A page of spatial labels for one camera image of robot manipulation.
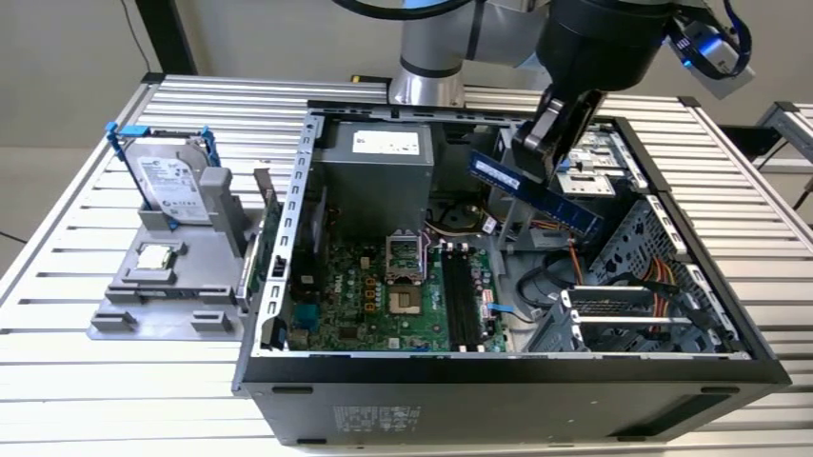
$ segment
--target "power supply label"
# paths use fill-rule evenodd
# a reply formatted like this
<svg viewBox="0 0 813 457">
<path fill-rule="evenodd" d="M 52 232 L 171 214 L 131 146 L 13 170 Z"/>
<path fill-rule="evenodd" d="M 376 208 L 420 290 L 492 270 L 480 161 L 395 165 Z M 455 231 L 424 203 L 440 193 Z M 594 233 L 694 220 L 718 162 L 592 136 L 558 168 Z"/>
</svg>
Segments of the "power supply label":
<svg viewBox="0 0 813 457">
<path fill-rule="evenodd" d="M 359 130 L 354 133 L 354 152 L 359 154 L 419 155 L 416 131 Z"/>
<path fill-rule="evenodd" d="M 420 407 L 332 407 L 335 427 L 343 432 L 415 431 Z"/>
<path fill-rule="evenodd" d="M 177 159 L 139 157 L 139 166 L 161 211 L 181 224 L 208 223 L 208 212 L 187 163 Z"/>
</svg>

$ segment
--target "orange wire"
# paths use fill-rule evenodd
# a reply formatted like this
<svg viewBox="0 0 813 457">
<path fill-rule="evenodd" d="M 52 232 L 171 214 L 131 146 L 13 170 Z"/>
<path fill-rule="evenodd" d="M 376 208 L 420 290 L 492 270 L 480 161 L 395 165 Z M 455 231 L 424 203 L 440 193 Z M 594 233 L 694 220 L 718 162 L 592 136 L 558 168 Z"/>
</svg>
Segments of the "orange wire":
<svg viewBox="0 0 813 457">
<path fill-rule="evenodd" d="M 651 261 L 654 263 L 655 271 L 657 271 L 655 281 L 659 283 L 661 282 L 661 262 L 658 261 L 657 257 L 653 257 Z M 655 293 L 654 316 L 661 317 L 661 298 L 658 297 L 657 293 Z"/>
<path fill-rule="evenodd" d="M 579 261 L 575 257 L 575 247 L 572 246 L 572 238 L 567 240 L 570 244 L 570 260 L 572 260 L 572 267 L 575 268 L 575 284 L 579 286 L 584 283 L 584 278 L 582 277 L 582 268 L 579 267 Z"/>
<path fill-rule="evenodd" d="M 669 265 L 663 261 L 661 261 L 661 265 L 663 266 L 663 270 L 665 270 L 665 274 L 663 274 L 665 279 L 666 279 L 666 276 L 669 274 L 669 282 L 674 286 L 675 285 L 675 281 L 674 281 L 674 274 L 671 273 L 671 268 L 669 267 Z M 663 312 L 663 316 L 665 317 L 666 317 L 667 310 L 669 310 L 669 301 L 663 300 L 663 311 L 662 312 Z"/>
</svg>

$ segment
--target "metal slotted surface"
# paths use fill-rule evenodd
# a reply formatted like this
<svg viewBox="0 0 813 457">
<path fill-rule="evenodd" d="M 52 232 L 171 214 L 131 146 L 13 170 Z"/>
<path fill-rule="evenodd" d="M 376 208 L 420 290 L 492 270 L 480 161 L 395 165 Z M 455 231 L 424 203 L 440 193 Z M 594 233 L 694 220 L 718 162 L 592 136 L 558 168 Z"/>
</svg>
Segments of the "metal slotted surface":
<svg viewBox="0 0 813 457">
<path fill-rule="evenodd" d="M 304 101 L 384 102 L 383 85 L 168 77 L 141 86 L 119 117 L 217 134 L 232 190 L 260 205 L 251 170 L 269 168 L 280 198 Z M 535 108 L 524 90 L 470 89 L 474 109 Z M 667 444 L 622 447 L 315 448 L 363 455 L 806 456 L 813 453 L 813 258 L 809 233 L 719 138 L 702 111 L 669 97 L 611 97 L 699 236 L 763 330 L 794 385 Z M 25 455 L 301 455 L 283 448 L 252 400 L 229 391 L 235 343 L 88 340 L 84 329 L 139 224 L 139 195 L 99 145 L 0 281 L 0 453 Z"/>
</svg>

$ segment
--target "black cable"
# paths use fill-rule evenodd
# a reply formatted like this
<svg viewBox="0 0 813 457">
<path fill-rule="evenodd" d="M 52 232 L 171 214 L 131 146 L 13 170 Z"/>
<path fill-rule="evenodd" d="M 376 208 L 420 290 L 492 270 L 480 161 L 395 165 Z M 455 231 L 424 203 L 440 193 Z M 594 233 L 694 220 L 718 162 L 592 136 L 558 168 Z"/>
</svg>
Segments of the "black cable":
<svg viewBox="0 0 813 457">
<path fill-rule="evenodd" d="M 570 252 L 567 250 L 555 250 L 555 251 L 550 252 L 542 258 L 542 264 L 538 267 L 527 270 L 526 273 L 519 278 L 519 280 L 516 281 L 516 283 L 514 285 L 514 292 L 516 294 L 516 297 L 519 297 L 519 300 L 522 301 L 522 303 L 524 303 L 528 307 L 547 309 L 552 306 L 552 300 L 548 300 L 547 302 L 540 302 L 538 300 L 531 300 L 527 297 L 527 295 L 524 294 L 526 283 L 530 282 L 531 280 L 534 280 L 539 275 L 543 276 L 544 279 L 547 279 L 547 281 L 550 281 L 550 283 L 554 286 L 556 286 L 556 288 L 564 289 L 564 288 L 570 288 L 575 285 L 575 283 L 566 281 L 564 279 L 556 277 L 548 270 L 548 268 L 552 264 L 555 264 L 556 262 L 559 262 L 562 259 L 567 258 L 568 256 L 570 256 Z"/>
<path fill-rule="evenodd" d="M 22 243 L 24 245 L 28 244 L 28 240 L 24 240 L 22 238 L 10 235 L 2 230 L 0 230 L 0 236 L 5 236 L 9 240 L 14 240 L 17 243 Z"/>
<path fill-rule="evenodd" d="M 734 69 L 730 71 L 731 76 L 738 76 L 739 73 L 747 68 L 750 64 L 750 52 L 753 50 L 753 38 L 750 37 L 750 29 L 747 28 L 746 23 L 737 15 L 734 8 L 731 7 L 731 1 L 723 0 L 722 5 L 725 6 L 725 14 L 727 14 L 727 19 L 731 21 L 731 25 L 734 26 L 734 30 L 737 31 L 737 41 L 739 45 L 739 58 L 737 59 L 737 63 L 734 64 Z"/>
<path fill-rule="evenodd" d="M 797 200 L 795 204 L 793 205 L 793 211 L 799 210 L 801 205 L 803 205 L 803 201 L 807 199 L 807 195 L 810 195 L 809 190 L 806 190 L 805 192 L 801 193 L 799 199 Z"/>
<path fill-rule="evenodd" d="M 129 34 L 132 35 L 132 41 L 136 42 L 136 47 L 139 48 L 139 52 L 141 53 L 141 58 L 144 59 L 144 64 L 147 65 L 147 71 L 152 72 L 152 66 L 149 65 L 149 60 L 147 59 L 147 54 L 144 54 L 144 49 L 141 48 L 141 43 L 139 42 L 139 38 L 136 37 L 136 31 L 132 29 L 132 21 L 129 20 L 129 9 L 127 8 L 127 4 L 124 0 L 119 0 L 121 3 L 121 7 L 124 8 L 124 17 L 127 18 L 127 27 L 129 28 Z"/>
<path fill-rule="evenodd" d="M 762 163 L 758 165 L 757 170 L 762 169 L 762 167 L 765 167 L 765 164 L 767 164 L 767 161 L 771 160 L 775 156 L 775 154 L 782 150 L 782 148 L 785 148 L 787 146 L 787 140 L 785 140 L 779 145 L 778 148 L 775 148 L 774 150 L 771 150 L 771 152 L 765 156 L 765 160 L 762 161 Z"/>
<path fill-rule="evenodd" d="M 471 0 L 447 0 L 443 3 L 422 8 L 384 8 L 368 5 L 358 0 L 332 0 L 344 10 L 352 11 L 364 17 L 384 21 L 414 21 L 446 14 L 470 3 Z"/>
<path fill-rule="evenodd" d="M 519 320 L 519 322 L 524 322 L 526 324 L 535 324 L 536 323 L 536 321 L 532 321 L 532 320 L 526 319 L 524 317 L 522 317 L 516 311 L 511 311 L 508 314 L 512 315 L 512 317 L 515 317 Z"/>
</svg>

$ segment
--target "metal frame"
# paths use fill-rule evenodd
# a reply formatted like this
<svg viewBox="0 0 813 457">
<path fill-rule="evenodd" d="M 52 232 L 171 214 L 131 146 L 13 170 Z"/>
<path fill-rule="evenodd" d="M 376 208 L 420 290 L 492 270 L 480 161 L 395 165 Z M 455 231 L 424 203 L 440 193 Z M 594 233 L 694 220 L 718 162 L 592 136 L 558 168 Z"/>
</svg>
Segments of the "metal frame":
<svg viewBox="0 0 813 457">
<path fill-rule="evenodd" d="M 175 0 L 135 0 L 161 72 L 197 74 Z"/>
<path fill-rule="evenodd" d="M 809 174 L 807 168 L 813 167 L 813 105 L 775 102 L 757 125 L 775 129 L 806 159 L 805 162 L 774 158 L 766 164 L 765 171 Z"/>
</svg>

